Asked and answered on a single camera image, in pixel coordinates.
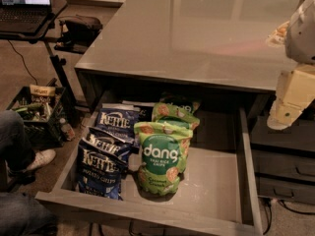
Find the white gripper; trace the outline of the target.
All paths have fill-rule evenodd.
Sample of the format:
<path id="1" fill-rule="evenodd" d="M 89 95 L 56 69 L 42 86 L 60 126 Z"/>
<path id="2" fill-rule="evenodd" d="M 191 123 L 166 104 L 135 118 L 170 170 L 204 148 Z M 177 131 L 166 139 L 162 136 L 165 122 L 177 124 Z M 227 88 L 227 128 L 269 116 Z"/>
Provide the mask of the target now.
<path id="1" fill-rule="evenodd" d="M 273 130 L 290 127 L 315 99 L 315 67 L 299 64 L 282 71 L 276 87 L 276 99 L 270 109 L 267 126 Z"/>

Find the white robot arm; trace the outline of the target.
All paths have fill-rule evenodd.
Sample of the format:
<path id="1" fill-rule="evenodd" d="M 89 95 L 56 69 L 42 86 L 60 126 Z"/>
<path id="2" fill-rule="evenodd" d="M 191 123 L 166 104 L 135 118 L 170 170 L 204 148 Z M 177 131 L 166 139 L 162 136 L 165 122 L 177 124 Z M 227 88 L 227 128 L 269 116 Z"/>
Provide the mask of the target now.
<path id="1" fill-rule="evenodd" d="M 290 127 L 315 99 L 315 0 L 304 0 L 291 16 L 284 46 L 297 66 L 279 75 L 267 120 L 273 130 Z"/>

